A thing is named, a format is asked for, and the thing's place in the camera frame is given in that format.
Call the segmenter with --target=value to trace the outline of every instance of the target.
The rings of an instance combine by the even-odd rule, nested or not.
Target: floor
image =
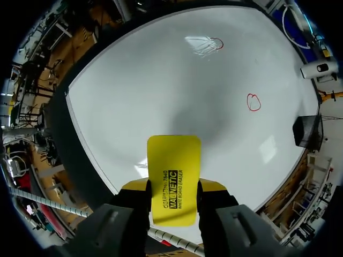
[[[96,19],[99,24],[109,24],[112,27],[120,26],[120,21],[113,22],[110,19],[110,16],[103,11],[102,7],[96,6],[91,10],[91,16],[93,19]],[[74,34],[72,38],[65,37],[54,49],[53,53],[51,54],[49,66],[53,66],[53,64],[58,59],[62,59],[63,62],[60,63],[55,73],[58,78],[49,78],[49,70],[45,70],[42,75],[40,76],[39,84],[41,87],[46,87],[49,89],[53,89],[53,84],[58,86],[59,82],[63,79],[66,75],[68,70],[76,63],[84,54],[85,52],[94,44],[94,40],[92,34],[86,31],[84,28],[79,28]],[[49,92],[42,92],[47,95],[52,95]],[[37,113],[39,111],[39,107],[43,103],[47,103],[50,98],[37,96],[34,99],[34,111],[33,113]],[[37,172],[39,173],[42,170],[49,169],[51,166],[47,161],[41,161],[41,155],[37,153],[34,147],[31,148],[32,150],[32,161],[33,165],[36,167]],[[71,183],[71,180],[68,178],[68,174],[66,171],[61,171],[53,176],[41,178],[42,186],[47,189],[54,185],[53,177],[56,176],[58,180],[61,181],[63,187],[69,191],[74,189],[74,185]],[[61,204],[65,204],[62,200],[59,192],[57,190],[48,190],[46,191],[47,196],[50,200],[56,201]],[[86,208],[87,204],[84,202],[80,204],[78,208]],[[83,220],[77,215],[69,214],[63,211],[57,211],[60,217],[68,224],[71,225],[73,228],[77,226],[77,224]]]

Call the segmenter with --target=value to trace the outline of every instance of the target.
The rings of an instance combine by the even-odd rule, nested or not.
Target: cable
[[[45,199],[43,197],[40,197],[40,196],[37,196],[34,194],[30,194],[30,193],[27,193],[25,191],[22,191],[22,190],[13,188],[13,187],[9,187],[9,191],[12,195],[16,195],[16,196],[20,196],[20,197],[23,197],[26,199],[30,199],[34,202],[38,202],[38,203],[41,203],[43,205],[49,206],[51,208],[62,210],[62,211],[65,211],[67,213],[73,213],[73,214],[76,214],[76,215],[84,217],[84,218],[87,218],[90,215],[90,213],[87,211],[80,210],[80,209],[77,209],[74,207],[69,207],[66,205],[62,205],[58,202],[53,202],[53,201],[50,201],[50,200]]]
[[[14,151],[14,152],[10,152],[8,153],[8,155],[11,155],[11,154],[16,154],[16,153],[24,153],[24,154],[27,154],[26,151]]]
[[[174,236],[172,234],[169,234],[167,232],[149,228],[148,235],[152,238],[158,237],[162,240],[167,241],[168,243],[171,243],[172,245],[176,247],[183,248],[191,253],[197,254],[199,256],[205,256],[204,248],[202,246],[199,246],[197,244],[194,244],[192,242],[189,242],[185,239],[182,239],[180,237]]]
[[[25,161],[23,160],[23,158],[21,158],[20,156],[16,155],[16,156],[13,156],[13,157],[10,158],[10,159],[14,159],[14,158],[20,159],[20,160],[23,162],[24,166],[25,166],[25,170],[27,170],[27,166],[26,166],[26,163],[25,163]]]
[[[285,28],[285,15],[286,15],[287,10],[288,10],[288,5],[286,5],[284,12],[282,13],[282,29],[284,30],[284,34],[285,34],[286,38],[288,38],[288,40],[290,40],[290,42],[292,42],[293,44],[295,44],[299,48],[311,49],[311,47],[308,45],[308,43],[307,43],[306,47],[302,46],[302,45],[298,44],[297,42],[295,42],[293,39],[291,39],[290,36],[287,34],[286,28]]]
[[[30,194],[28,192],[25,192],[25,191],[22,191],[22,190],[13,188],[13,187],[8,187],[8,189],[10,191],[10,194],[12,194],[12,195],[27,198],[27,199],[30,199],[34,202],[38,202],[38,203],[41,203],[43,205],[49,206],[51,208],[62,210],[62,211],[65,211],[67,213],[73,213],[73,214],[76,214],[76,215],[84,217],[84,218],[87,218],[88,216],[90,216],[90,213],[85,211],[85,210],[81,210],[81,209],[69,207],[66,205],[62,205],[58,202],[53,202],[51,200],[45,199],[43,197],[40,197],[40,196],[37,196],[34,194]],[[204,248],[202,246],[199,246],[197,244],[194,244],[192,242],[189,242],[185,239],[174,236],[174,235],[169,234],[167,232],[164,232],[164,231],[161,231],[158,229],[154,229],[154,228],[149,228],[148,235],[155,240],[156,240],[156,237],[158,237],[158,238],[161,238],[162,240],[165,240],[165,241],[171,243],[172,245],[174,245],[176,247],[183,248],[183,249],[185,249],[191,253],[195,253],[199,256],[205,256]]]

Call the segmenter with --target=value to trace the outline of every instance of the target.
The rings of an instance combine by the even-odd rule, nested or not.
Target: table
[[[150,136],[196,134],[200,176],[258,209],[302,156],[292,125],[318,113],[316,91],[299,73],[304,60],[257,6],[180,6],[127,23],[63,80],[50,105],[53,122],[70,131],[52,128],[62,163],[80,188],[105,184],[115,194],[147,176]],[[80,169],[90,177],[77,176]],[[107,188],[99,190],[106,198]],[[104,201],[92,193],[91,207]],[[161,229],[201,242],[197,225]]]

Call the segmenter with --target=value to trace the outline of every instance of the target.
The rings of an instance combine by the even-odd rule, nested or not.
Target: white pipe
[[[22,191],[22,190],[13,188],[13,187],[9,187],[9,191],[12,195],[27,198],[27,199],[30,199],[34,202],[38,202],[38,203],[41,203],[43,205],[49,206],[51,208],[62,210],[62,211],[65,211],[67,213],[73,213],[73,214],[76,214],[78,216],[85,217],[85,218],[90,216],[90,213],[87,211],[80,210],[80,209],[73,208],[73,207],[68,207],[68,206],[62,205],[58,202],[53,202],[53,201],[50,201],[50,200],[45,199],[43,197],[40,197],[40,196],[37,196],[34,194],[30,194],[30,193],[27,193],[25,191]],[[154,238],[155,240],[156,240],[156,237],[158,237],[162,240],[169,242],[170,244],[172,244],[176,247],[183,248],[183,249],[185,249],[191,253],[195,253],[199,256],[205,256],[203,247],[201,247],[197,244],[194,244],[192,242],[189,242],[185,239],[182,239],[180,237],[169,234],[167,232],[164,232],[164,231],[161,231],[158,229],[154,229],[154,228],[149,228],[148,235],[150,237]]]
[[[152,238],[154,236],[161,238],[162,240],[165,240],[176,247],[183,248],[191,253],[197,254],[198,256],[205,256],[204,248],[202,246],[199,246],[197,244],[194,244],[192,242],[189,242],[185,239],[174,236],[167,232],[161,231],[159,229],[150,228],[148,230],[148,235],[151,236]]]
[[[66,205],[62,205],[62,204],[60,204],[58,202],[53,202],[53,201],[50,201],[50,200],[45,199],[43,197],[40,197],[40,196],[37,196],[37,195],[34,195],[34,194],[30,194],[30,193],[27,193],[25,191],[22,191],[22,190],[13,188],[13,187],[9,187],[9,191],[10,191],[10,193],[12,195],[16,195],[16,196],[20,196],[20,197],[23,197],[23,198],[27,198],[27,199],[30,199],[30,200],[32,200],[34,202],[38,202],[38,203],[41,203],[43,205],[49,206],[51,208],[62,210],[62,211],[65,211],[67,213],[73,213],[73,214],[76,214],[78,216],[85,217],[85,218],[90,216],[90,213],[87,212],[87,211],[80,210],[80,209],[77,209],[77,208],[74,208],[74,207],[69,207],[69,206],[66,206]]]

